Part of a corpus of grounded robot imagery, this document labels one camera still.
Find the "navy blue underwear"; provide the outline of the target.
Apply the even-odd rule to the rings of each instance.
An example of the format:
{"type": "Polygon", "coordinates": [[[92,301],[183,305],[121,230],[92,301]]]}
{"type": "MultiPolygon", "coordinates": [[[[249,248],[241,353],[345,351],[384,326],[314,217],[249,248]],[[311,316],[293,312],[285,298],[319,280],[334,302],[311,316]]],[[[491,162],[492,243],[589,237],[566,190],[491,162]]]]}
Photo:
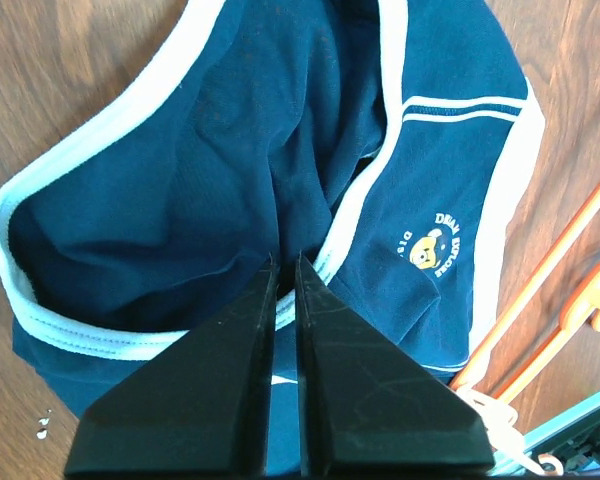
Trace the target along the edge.
{"type": "Polygon", "coordinates": [[[274,260],[266,470],[294,472],[297,258],[450,381],[495,323],[544,128],[482,1],[190,1],[0,188],[14,352],[81,415],[274,260]]]}

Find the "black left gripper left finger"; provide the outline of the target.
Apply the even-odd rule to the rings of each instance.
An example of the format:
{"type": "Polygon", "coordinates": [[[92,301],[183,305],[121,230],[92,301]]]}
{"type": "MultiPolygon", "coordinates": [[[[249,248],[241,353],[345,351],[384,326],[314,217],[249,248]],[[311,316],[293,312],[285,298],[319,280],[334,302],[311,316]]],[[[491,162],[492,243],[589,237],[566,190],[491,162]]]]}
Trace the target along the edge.
{"type": "Polygon", "coordinates": [[[91,405],[67,478],[258,478],[266,463],[277,269],[91,405]]]}

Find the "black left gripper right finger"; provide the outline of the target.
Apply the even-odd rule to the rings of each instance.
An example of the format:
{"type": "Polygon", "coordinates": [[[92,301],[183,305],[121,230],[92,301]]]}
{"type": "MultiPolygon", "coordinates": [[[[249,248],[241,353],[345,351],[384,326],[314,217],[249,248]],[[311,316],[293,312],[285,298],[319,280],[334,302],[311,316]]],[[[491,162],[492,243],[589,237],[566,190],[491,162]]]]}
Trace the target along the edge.
{"type": "Polygon", "coordinates": [[[453,478],[493,467],[479,414],[346,306],[304,257],[295,296],[303,475],[453,478]]]}

